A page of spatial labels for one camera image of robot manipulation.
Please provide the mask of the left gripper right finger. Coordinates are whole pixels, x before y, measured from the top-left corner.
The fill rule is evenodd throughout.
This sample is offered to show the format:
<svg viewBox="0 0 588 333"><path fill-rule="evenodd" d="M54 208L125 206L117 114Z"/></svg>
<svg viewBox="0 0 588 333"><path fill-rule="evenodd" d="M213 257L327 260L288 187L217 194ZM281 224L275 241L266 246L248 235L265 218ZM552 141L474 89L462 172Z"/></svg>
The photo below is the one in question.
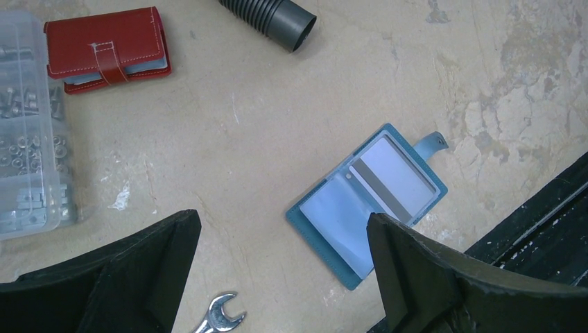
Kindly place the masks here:
<svg viewBox="0 0 588 333"><path fill-rule="evenodd" d="M481 262L387 214L367 237L391 332L586 332L587 289Z"/></svg>

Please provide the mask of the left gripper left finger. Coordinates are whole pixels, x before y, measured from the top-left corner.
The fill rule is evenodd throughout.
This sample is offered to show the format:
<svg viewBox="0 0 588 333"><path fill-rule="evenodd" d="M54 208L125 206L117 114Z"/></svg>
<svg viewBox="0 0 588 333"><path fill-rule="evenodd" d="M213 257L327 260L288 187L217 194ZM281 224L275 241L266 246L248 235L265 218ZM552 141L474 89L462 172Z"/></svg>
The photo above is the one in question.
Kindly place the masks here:
<svg viewBox="0 0 588 333"><path fill-rule="evenodd" d="M170 332L201 231L183 210L1 285L2 332Z"/></svg>

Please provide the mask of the blue leather card holder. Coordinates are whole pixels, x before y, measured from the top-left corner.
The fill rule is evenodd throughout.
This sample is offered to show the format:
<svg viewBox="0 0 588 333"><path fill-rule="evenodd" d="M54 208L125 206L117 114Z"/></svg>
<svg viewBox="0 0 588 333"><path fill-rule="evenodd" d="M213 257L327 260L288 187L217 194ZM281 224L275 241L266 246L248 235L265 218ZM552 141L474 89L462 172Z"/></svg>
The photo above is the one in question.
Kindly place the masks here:
<svg viewBox="0 0 588 333"><path fill-rule="evenodd" d="M355 290L374 269L366 231L370 215L389 214L379 209L349 167L373 141L384 135L398 145L440 192L437 200L414 223L404 223L410 228L416 225L448 192L427 161L449 145L439 132L432 132L410 145L390 123L383 124L286 211L288 222L350 291Z"/></svg>

